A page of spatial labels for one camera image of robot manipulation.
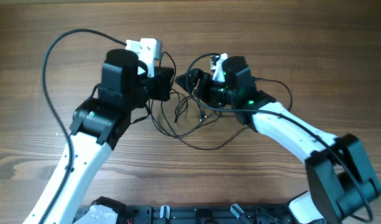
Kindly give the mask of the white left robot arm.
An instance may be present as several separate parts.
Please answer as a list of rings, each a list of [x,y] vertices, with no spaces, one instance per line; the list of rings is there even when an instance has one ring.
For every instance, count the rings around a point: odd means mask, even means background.
[[[71,223],[101,166],[131,125],[134,109],[167,101],[175,69],[147,65],[130,50],[106,54],[101,82],[73,113],[61,159],[26,223]]]

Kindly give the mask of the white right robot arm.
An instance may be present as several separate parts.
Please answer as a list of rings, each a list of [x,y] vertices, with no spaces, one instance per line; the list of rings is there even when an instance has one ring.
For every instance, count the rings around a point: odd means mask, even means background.
[[[272,138],[304,163],[309,189],[288,204],[296,222],[341,223],[362,208],[371,222],[370,203],[381,196],[381,184],[361,141],[352,134],[324,132],[291,114],[257,89],[257,78],[244,57],[210,58],[210,72],[190,65],[176,83],[198,105],[233,112],[242,124]]]

